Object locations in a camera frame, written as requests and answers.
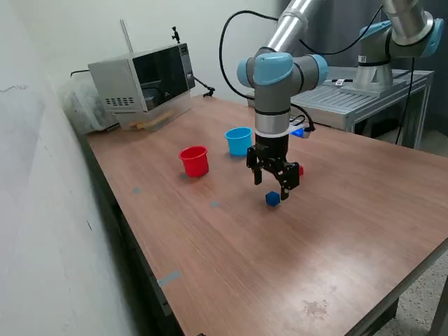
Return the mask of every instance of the metal table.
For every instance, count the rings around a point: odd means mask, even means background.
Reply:
[[[415,149],[420,146],[433,74],[434,71],[414,71],[411,99],[403,125],[403,146]],[[291,102],[306,108],[315,122],[353,133],[355,125],[360,121],[406,99],[411,78],[410,72],[393,70],[393,75],[394,78],[405,80],[407,85],[380,98],[345,93],[334,83],[325,83],[312,91],[292,97]],[[328,80],[354,79],[355,76],[356,68],[331,66]],[[253,97],[253,92],[250,92],[248,96]],[[253,104],[253,100],[248,100],[249,106]]]

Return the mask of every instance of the wooden table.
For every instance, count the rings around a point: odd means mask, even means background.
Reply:
[[[278,183],[264,172],[255,186],[224,137],[253,110],[194,103],[155,133],[89,136],[186,335],[362,335],[447,249],[447,159],[320,127],[290,136],[305,174],[271,208]],[[208,148],[198,179],[178,157],[193,145]],[[432,335],[448,330],[447,292]]]

